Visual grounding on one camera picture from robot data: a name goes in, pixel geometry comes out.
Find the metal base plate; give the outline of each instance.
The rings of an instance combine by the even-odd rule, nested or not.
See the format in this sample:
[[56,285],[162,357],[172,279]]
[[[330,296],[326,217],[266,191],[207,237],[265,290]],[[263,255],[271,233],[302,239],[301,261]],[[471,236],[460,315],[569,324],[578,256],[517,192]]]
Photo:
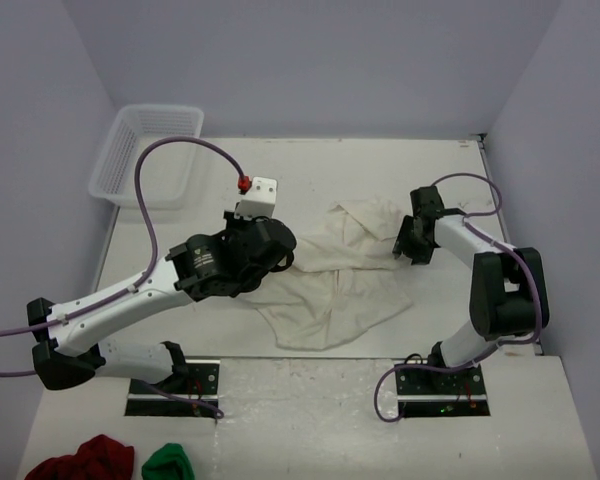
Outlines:
[[[182,397],[203,400],[218,406],[220,360],[187,359],[189,376],[178,382],[156,385],[161,390]],[[213,418],[213,412],[183,402],[169,400],[131,380],[125,416],[128,417],[199,417]]]
[[404,418],[490,415],[479,366],[456,374],[403,370],[396,372],[396,387],[398,411]]

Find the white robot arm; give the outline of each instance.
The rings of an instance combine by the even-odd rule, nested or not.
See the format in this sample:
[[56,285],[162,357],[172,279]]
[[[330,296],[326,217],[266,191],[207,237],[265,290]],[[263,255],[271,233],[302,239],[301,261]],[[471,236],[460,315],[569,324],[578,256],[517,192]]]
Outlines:
[[172,248],[138,287],[134,285],[144,272],[71,302],[53,304],[43,298],[30,302],[29,325],[49,324],[34,333],[38,343],[33,363],[44,385],[60,390],[95,376],[156,384],[186,375],[177,344],[135,345],[109,336],[163,310],[252,291],[269,272],[288,268],[296,240],[284,224],[271,218],[276,190],[275,180],[255,177],[235,211],[225,212],[225,230],[194,235]]
[[[460,209],[446,209],[435,186],[411,192],[413,216],[406,216],[393,253],[413,264],[428,264],[435,248],[445,248],[472,271],[469,320],[451,337],[434,345],[428,364],[459,367],[472,362],[508,337],[527,335],[536,327],[536,311],[525,275],[511,256],[471,231]],[[542,311],[542,328],[549,322],[549,306],[542,260],[533,248],[506,248],[522,258],[533,275]],[[507,284],[515,289],[507,291]]]

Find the purple cable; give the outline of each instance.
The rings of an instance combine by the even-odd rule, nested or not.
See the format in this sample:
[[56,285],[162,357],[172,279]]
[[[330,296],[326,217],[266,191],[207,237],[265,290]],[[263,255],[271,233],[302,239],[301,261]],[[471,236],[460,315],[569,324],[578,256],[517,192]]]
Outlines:
[[[240,179],[244,178],[244,172],[242,171],[242,168],[240,167],[240,165],[238,164],[238,162],[235,158],[233,158],[227,152],[222,150],[220,147],[218,147],[212,143],[209,143],[206,140],[201,140],[199,138],[186,137],[186,136],[167,137],[167,138],[158,140],[156,142],[153,142],[151,145],[149,145],[147,148],[145,148],[142,151],[142,153],[140,154],[140,157],[138,158],[138,162],[136,163],[136,168],[135,168],[134,177],[133,177],[133,183],[134,183],[134,186],[136,189],[136,197],[138,199],[138,207],[140,208],[142,218],[143,218],[144,223],[147,226],[147,230],[149,232],[149,239],[151,241],[151,259],[149,260],[149,265],[147,266],[146,270],[144,272],[142,272],[142,275],[140,276],[140,278],[138,278],[138,280],[133,282],[133,285],[136,288],[140,287],[151,276],[151,274],[153,273],[153,270],[156,267],[156,263],[158,262],[158,239],[156,238],[156,232],[153,228],[153,224],[151,223],[151,218],[149,217],[149,212],[147,211],[147,206],[144,202],[144,197],[142,195],[142,188],[140,186],[140,169],[142,168],[142,164],[147,159],[149,154],[151,152],[153,152],[156,148],[158,148],[162,145],[166,145],[168,143],[176,143],[176,142],[193,143],[196,145],[201,145],[205,148],[208,148],[209,150],[216,152],[220,156],[224,157],[231,165],[233,165],[233,167],[238,172]],[[106,298],[103,298],[102,300],[100,300],[92,305],[89,305],[87,307],[81,308],[79,310],[76,310],[75,312],[68,314],[66,316],[66,319],[71,320],[76,317],[82,316],[86,313],[90,313],[94,310],[97,310],[100,307],[103,307],[105,305],[108,305],[111,302],[118,300],[119,298],[122,298],[123,296],[127,295],[128,293],[129,293],[129,291],[127,289],[120,290],[112,295],[109,295]],[[35,325],[32,327],[21,327],[21,328],[13,328],[10,330],[0,330],[0,338],[1,337],[9,337],[12,335],[22,335],[24,333],[36,332],[38,330],[44,330],[49,327],[53,327],[60,323],[61,323],[60,320],[53,320],[51,322],[46,322],[46,323],[43,323],[40,325]],[[26,377],[26,376],[35,375],[35,374],[36,374],[36,372],[33,370],[27,370],[27,371],[22,371],[22,372],[0,372],[0,378]]]
[[172,395],[171,393],[163,392],[159,388],[154,387],[150,383],[141,381],[140,382],[147,390],[151,390],[153,393],[160,395],[161,397],[168,398],[169,400],[173,400],[175,402],[188,403],[190,405],[195,405],[201,408],[208,408],[214,413],[214,417],[216,420],[221,420],[224,418],[224,412],[220,410],[218,407],[211,405],[210,403],[203,402],[202,400],[197,400],[194,398],[184,398],[179,397],[178,395]]
[[443,180],[447,180],[449,178],[455,178],[455,177],[471,177],[471,178],[477,178],[478,180],[482,180],[489,184],[489,186],[492,188],[493,192],[496,194],[496,197],[498,197],[498,203],[493,210],[488,211],[488,212],[467,213],[464,216],[463,225],[467,228],[467,230],[469,230],[471,233],[473,233],[475,236],[477,236],[481,240],[491,243],[499,250],[501,250],[504,253],[506,253],[507,255],[511,256],[515,260],[515,262],[518,264],[518,266],[524,273],[527,283],[529,284],[529,290],[531,291],[531,297],[533,300],[533,308],[534,308],[534,311],[536,314],[535,329],[533,331],[533,335],[531,335],[529,338],[526,338],[524,340],[502,340],[500,342],[497,342],[496,345],[493,345],[493,346],[487,348],[487,350],[482,352],[480,355],[478,355],[472,361],[467,362],[463,365],[459,365],[457,367],[441,368],[441,367],[433,367],[433,366],[422,365],[422,364],[405,364],[405,365],[397,365],[397,366],[387,370],[380,377],[380,380],[378,380],[378,383],[376,384],[376,388],[373,392],[373,408],[375,409],[376,415],[378,416],[378,418],[380,420],[382,420],[383,422],[393,423],[393,422],[399,421],[402,418],[402,416],[400,416],[399,414],[395,417],[385,417],[382,415],[382,413],[380,412],[380,408],[378,407],[378,396],[380,394],[380,388],[382,387],[382,384],[387,379],[387,377],[389,377],[390,375],[392,375],[396,372],[402,371],[402,370],[410,370],[410,369],[418,369],[418,370],[425,370],[428,372],[447,373],[447,374],[457,373],[457,372],[460,372],[467,368],[471,368],[471,367],[477,365],[478,363],[480,363],[481,361],[483,361],[484,359],[490,357],[498,349],[499,345],[526,345],[529,343],[534,343],[536,340],[538,340],[538,338],[540,337],[540,333],[542,331],[542,306],[540,304],[540,293],[538,292],[538,287],[533,278],[533,274],[531,273],[531,270],[529,270],[529,267],[527,266],[527,264],[512,249],[510,249],[506,245],[503,245],[502,243],[498,242],[497,240],[490,237],[489,235],[483,233],[478,228],[474,227],[473,225],[471,225],[469,222],[466,221],[467,219],[469,219],[471,217],[487,217],[490,215],[497,214],[502,209],[502,192],[500,191],[498,186],[495,183],[493,183],[491,180],[489,180],[488,178],[483,177],[481,175],[476,175],[475,173],[468,173],[468,172],[467,173],[464,173],[464,172],[452,173],[450,175],[445,175],[444,177],[441,177],[438,180],[436,180],[435,182],[433,182],[431,184],[431,186],[435,186],[438,183],[442,182]]

